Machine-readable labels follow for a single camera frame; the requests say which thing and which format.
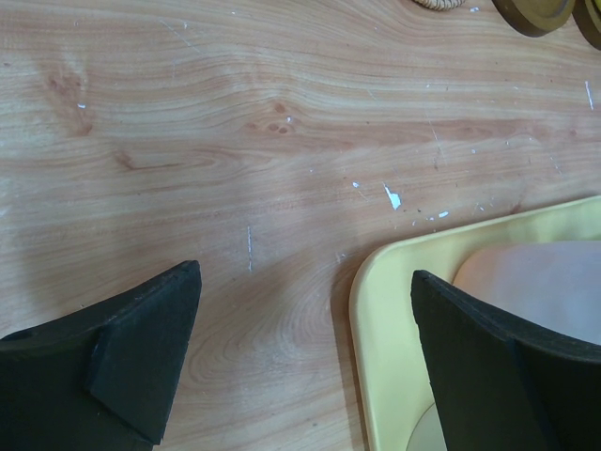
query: wood grain surface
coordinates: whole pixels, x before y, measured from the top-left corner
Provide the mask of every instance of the wood grain surface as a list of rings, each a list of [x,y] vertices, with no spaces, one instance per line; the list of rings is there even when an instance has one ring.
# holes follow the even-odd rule
[[[0,40],[0,334],[198,259],[161,450],[364,449],[361,262],[601,191],[601,54],[573,19],[529,39],[484,0],[0,0]]]

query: woven rope object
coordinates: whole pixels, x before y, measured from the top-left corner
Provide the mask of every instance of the woven rope object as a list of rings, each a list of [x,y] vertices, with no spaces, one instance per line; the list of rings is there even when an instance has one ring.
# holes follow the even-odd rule
[[[447,11],[463,5],[466,0],[415,0],[423,7],[435,9],[436,11]]]

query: yellow plate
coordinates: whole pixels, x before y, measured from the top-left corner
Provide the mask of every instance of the yellow plate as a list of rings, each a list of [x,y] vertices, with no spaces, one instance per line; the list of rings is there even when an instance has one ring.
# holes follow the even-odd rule
[[[428,270],[453,282],[477,249],[599,240],[600,225],[601,196],[596,196],[396,242],[367,258],[350,293],[350,322],[372,451],[407,450],[413,430],[434,403],[411,310],[413,271]]]

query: tabletop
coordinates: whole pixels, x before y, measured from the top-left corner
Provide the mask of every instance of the tabletop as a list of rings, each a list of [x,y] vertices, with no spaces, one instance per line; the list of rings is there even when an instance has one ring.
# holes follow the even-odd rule
[[[601,191],[601,54],[492,3],[0,0],[0,335],[186,259],[161,450],[366,448],[379,246]]]

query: black object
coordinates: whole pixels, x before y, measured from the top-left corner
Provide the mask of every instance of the black object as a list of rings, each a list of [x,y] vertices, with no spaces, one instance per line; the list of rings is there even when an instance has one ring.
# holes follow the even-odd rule
[[[601,347],[418,271],[413,314],[450,451],[601,449]]]
[[[0,450],[159,444],[200,297],[198,262],[0,340]]]

